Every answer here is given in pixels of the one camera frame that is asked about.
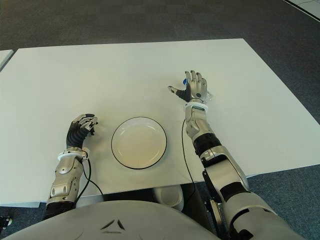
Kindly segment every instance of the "white table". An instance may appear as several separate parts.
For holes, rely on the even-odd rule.
[[[10,58],[10,56],[14,53],[13,50],[1,50],[0,51],[0,71]]]
[[[191,182],[184,102],[167,89],[182,88],[190,69],[207,79],[208,121],[247,176],[320,163],[318,123],[243,39],[26,48],[0,73],[0,204],[47,200],[57,154],[82,113],[99,118],[84,145],[104,193]],[[117,126],[136,116],[159,122],[168,139],[162,159],[143,170],[111,151]],[[203,181],[184,138],[193,179]],[[98,193],[89,184],[84,195]]]

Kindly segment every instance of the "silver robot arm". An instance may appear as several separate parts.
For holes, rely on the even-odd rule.
[[[248,181],[207,122],[207,81],[200,73],[185,72],[186,89],[169,86],[185,100],[186,133],[204,171],[204,181],[212,197],[211,207],[218,237],[232,240],[303,239],[257,194],[249,191]]]
[[[75,208],[79,192],[79,180],[84,171],[83,161],[89,158],[89,149],[83,148],[88,135],[94,135],[98,118],[93,114],[82,114],[71,122],[66,136],[66,150],[58,155],[55,179],[46,203],[44,219]]]

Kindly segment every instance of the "white plate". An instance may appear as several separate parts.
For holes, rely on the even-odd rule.
[[[111,140],[114,157],[131,169],[145,169],[154,165],[161,159],[166,147],[164,129],[147,117],[134,117],[123,122]]]

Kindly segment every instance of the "robot chest logo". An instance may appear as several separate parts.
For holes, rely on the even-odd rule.
[[[117,222],[115,220],[110,221],[107,225],[100,228],[100,231],[104,234],[121,234],[125,231],[125,228],[118,219]]]

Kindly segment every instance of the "black wire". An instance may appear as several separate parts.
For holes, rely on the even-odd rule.
[[[76,207],[76,204],[77,204],[77,202],[79,201],[81,195],[84,193],[84,191],[85,191],[86,188],[88,187],[88,184],[89,184],[90,179],[91,179],[91,164],[90,164],[89,161],[88,161],[88,163],[89,163],[89,178],[87,179],[86,184],[85,184],[84,188],[82,189],[82,191],[80,192],[79,196],[75,199],[75,201],[74,201],[74,203],[73,203],[73,207],[74,207],[74,208]]]
[[[83,173],[84,173],[85,178],[86,178],[87,180],[89,180],[89,179],[87,178],[87,174],[86,174],[86,171],[85,171],[84,168],[83,168]],[[104,196],[103,192],[101,191],[100,187],[99,187],[94,181],[92,181],[92,180],[89,180],[89,182],[96,186],[96,188],[99,190],[99,192],[100,192],[103,200],[105,201],[105,200],[106,200],[106,199],[105,199],[105,196]]]
[[[310,2],[314,2],[315,0],[311,0],[311,1],[303,1],[303,2],[300,2],[299,4],[297,5],[300,5],[300,4],[306,4],[306,3],[310,3]]]
[[[188,170],[189,176],[190,176],[191,181],[192,181],[192,184],[193,184],[193,191],[192,191],[191,195],[188,197],[188,199],[187,199],[187,200],[185,201],[185,203],[184,203],[184,206],[187,206],[187,205],[188,205],[188,202],[190,201],[190,199],[192,198],[192,196],[193,196],[193,195],[195,194],[195,192],[196,192],[196,185],[195,185],[194,179],[193,179],[192,176],[191,176],[191,173],[190,173],[190,170],[189,170],[189,167],[188,167],[188,164],[187,164],[187,160],[186,160],[185,145],[184,145],[184,126],[185,126],[185,122],[186,122],[186,120],[183,120],[182,130],[181,130],[183,158],[184,158],[184,162],[185,162],[185,165],[186,165],[186,169]]]

